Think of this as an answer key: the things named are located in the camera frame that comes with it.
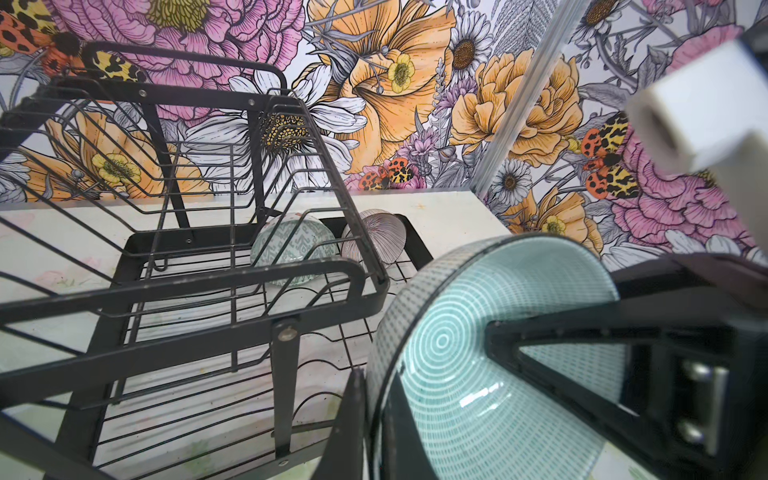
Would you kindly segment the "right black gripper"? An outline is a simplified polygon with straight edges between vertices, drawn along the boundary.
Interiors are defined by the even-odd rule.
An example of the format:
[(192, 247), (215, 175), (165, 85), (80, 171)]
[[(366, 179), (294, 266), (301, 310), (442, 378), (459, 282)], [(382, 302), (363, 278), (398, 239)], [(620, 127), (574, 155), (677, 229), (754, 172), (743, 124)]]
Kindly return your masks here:
[(767, 270), (725, 255), (672, 255), (613, 275), (628, 329), (620, 404), (654, 471), (675, 479), (767, 476)]

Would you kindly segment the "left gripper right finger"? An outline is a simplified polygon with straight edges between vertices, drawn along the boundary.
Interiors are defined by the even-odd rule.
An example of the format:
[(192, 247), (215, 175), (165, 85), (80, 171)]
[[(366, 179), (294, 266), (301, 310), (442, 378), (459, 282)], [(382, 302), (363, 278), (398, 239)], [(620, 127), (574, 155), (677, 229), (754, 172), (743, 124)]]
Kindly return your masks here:
[(720, 471), (708, 329), (647, 314), (569, 311), (485, 329), (490, 360), (657, 474)]

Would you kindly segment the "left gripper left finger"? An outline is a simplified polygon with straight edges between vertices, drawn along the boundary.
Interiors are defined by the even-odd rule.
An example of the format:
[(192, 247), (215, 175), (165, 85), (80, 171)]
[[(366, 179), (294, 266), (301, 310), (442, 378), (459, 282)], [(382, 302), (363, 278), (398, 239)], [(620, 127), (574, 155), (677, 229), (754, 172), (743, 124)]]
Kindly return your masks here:
[(361, 480), (364, 477), (365, 422), (365, 375), (361, 369), (353, 369), (312, 480)]

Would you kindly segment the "teal concentric pattern bowl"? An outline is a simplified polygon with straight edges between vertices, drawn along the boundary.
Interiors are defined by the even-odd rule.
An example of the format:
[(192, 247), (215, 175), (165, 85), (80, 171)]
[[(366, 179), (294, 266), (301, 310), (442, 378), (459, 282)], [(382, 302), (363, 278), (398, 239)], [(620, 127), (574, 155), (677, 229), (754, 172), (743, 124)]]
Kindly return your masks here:
[(394, 381), (441, 479), (585, 479), (605, 439), (485, 353), (485, 329), (614, 302), (608, 270), (562, 236), (501, 236), (434, 259), (396, 295), (366, 367), (376, 425)]

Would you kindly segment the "green geometric pattern bowl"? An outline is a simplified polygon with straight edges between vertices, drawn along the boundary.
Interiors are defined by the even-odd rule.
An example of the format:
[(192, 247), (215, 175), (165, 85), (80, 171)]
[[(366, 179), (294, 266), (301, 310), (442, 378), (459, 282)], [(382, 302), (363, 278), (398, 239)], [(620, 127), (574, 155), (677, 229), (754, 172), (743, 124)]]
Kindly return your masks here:
[(283, 220), (273, 219), (261, 230), (250, 252), (253, 266), (268, 266), (330, 258), (339, 253), (336, 237), (312, 215), (291, 213)]

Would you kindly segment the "pink striped bowl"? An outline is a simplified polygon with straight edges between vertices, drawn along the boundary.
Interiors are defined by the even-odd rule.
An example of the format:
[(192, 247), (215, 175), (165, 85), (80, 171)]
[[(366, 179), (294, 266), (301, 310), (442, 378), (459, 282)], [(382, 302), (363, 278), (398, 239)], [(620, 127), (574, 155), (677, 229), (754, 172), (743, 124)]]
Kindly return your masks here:
[(360, 218), (380, 260), (385, 265), (394, 264), (406, 245), (407, 231), (403, 222), (381, 209), (364, 210)]

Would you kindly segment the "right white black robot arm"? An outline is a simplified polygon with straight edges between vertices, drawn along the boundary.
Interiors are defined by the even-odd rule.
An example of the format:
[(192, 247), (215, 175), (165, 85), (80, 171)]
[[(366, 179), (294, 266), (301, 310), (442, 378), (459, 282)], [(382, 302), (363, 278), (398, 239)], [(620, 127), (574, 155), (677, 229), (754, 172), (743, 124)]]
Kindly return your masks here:
[[(767, 29), (759, 25), (636, 94), (628, 113), (673, 173), (714, 172), (767, 243)], [(618, 303), (612, 334), (651, 352), (648, 409), (623, 420), (633, 453), (669, 478), (767, 475), (767, 271), (724, 256), (673, 256), (693, 287)]]

